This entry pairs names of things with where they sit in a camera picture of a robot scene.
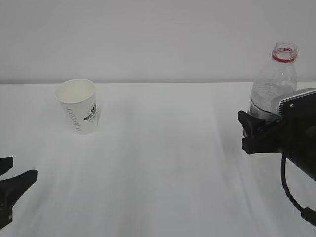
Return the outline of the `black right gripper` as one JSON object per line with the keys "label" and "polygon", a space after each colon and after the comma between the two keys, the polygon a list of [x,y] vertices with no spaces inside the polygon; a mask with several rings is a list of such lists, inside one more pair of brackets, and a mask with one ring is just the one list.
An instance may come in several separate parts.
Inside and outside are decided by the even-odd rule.
{"label": "black right gripper", "polygon": [[281,153],[310,178],[316,178],[316,116],[279,118],[267,125],[245,111],[238,112],[243,127],[242,149],[248,154]]}

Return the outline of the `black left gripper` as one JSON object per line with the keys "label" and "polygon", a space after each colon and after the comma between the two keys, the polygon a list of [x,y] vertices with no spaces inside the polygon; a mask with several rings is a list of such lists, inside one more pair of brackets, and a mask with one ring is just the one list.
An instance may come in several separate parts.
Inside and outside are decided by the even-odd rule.
{"label": "black left gripper", "polygon": [[[0,175],[4,175],[13,167],[13,157],[0,158]],[[13,220],[12,208],[31,187],[38,177],[37,170],[29,170],[13,178],[0,182],[0,228],[3,229]]]}

